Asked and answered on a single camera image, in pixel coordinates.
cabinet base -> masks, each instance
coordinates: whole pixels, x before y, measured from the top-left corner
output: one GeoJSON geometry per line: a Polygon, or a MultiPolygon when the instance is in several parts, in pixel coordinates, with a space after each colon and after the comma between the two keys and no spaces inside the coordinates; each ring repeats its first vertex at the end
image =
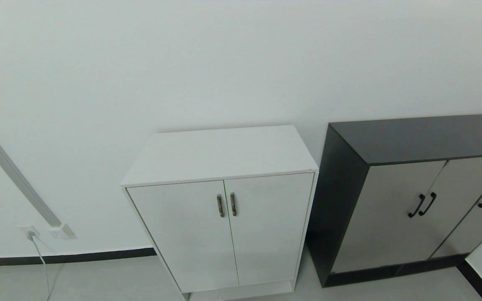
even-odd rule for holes
{"type": "Polygon", "coordinates": [[[431,270],[456,267],[457,265],[463,263],[467,255],[468,253],[417,261],[415,263],[404,263],[402,265],[388,265],[373,269],[330,274],[327,276],[323,287],[328,288],[331,286],[343,286],[346,284],[381,280],[398,276],[430,272],[431,270]]]}
{"type": "Polygon", "coordinates": [[[293,292],[293,280],[270,283],[252,284],[250,286],[235,286],[218,290],[198,291],[184,294],[188,301],[222,301],[257,296],[275,295],[277,293],[293,292]]]}

white cabinet top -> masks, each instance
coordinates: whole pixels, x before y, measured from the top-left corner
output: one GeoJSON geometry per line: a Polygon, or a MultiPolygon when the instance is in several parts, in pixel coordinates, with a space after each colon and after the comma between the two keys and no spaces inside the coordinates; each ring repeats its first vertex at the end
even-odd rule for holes
{"type": "Polygon", "coordinates": [[[318,171],[293,125],[152,135],[122,187],[318,171]]]}

plug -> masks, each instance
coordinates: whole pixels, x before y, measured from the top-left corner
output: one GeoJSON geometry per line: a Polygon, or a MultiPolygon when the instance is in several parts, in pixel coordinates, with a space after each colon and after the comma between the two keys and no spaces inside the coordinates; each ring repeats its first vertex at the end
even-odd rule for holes
{"type": "Polygon", "coordinates": [[[33,241],[33,236],[35,236],[35,232],[27,231],[27,239],[33,241]]]}

cabinet door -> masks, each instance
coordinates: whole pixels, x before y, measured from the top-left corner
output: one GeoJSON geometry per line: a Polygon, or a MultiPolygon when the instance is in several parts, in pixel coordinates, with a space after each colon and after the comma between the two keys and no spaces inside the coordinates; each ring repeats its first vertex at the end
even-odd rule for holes
{"type": "Polygon", "coordinates": [[[482,158],[450,160],[427,194],[420,217],[425,225],[425,244],[438,244],[432,252],[459,224],[466,213],[482,195],[482,158]],[[436,194],[435,200],[427,210],[436,194]]]}
{"type": "Polygon", "coordinates": [[[128,192],[182,293],[239,284],[222,181],[133,187],[128,192]]]}
{"type": "MultiPolygon", "coordinates": [[[[427,259],[440,245],[426,244],[422,217],[409,217],[445,161],[371,166],[332,272],[427,259]]],[[[329,199],[329,202],[340,202],[329,199]]]]}
{"type": "Polygon", "coordinates": [[[294,278],[313,176],[224,181],[240,285],[294,278]]]}
{"type": "Polygon", "coordinates": [[[482,197],[433,257],[469,253],[482,242],[482,197]]]}

black cabinet top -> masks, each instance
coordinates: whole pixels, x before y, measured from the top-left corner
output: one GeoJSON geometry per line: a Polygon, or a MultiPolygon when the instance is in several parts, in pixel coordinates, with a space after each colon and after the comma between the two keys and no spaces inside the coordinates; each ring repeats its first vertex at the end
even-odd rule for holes
{"type": "Polygon", "coordinates": [[[369,165],[482,156],[482,115],[331,122],[369,165]]]}

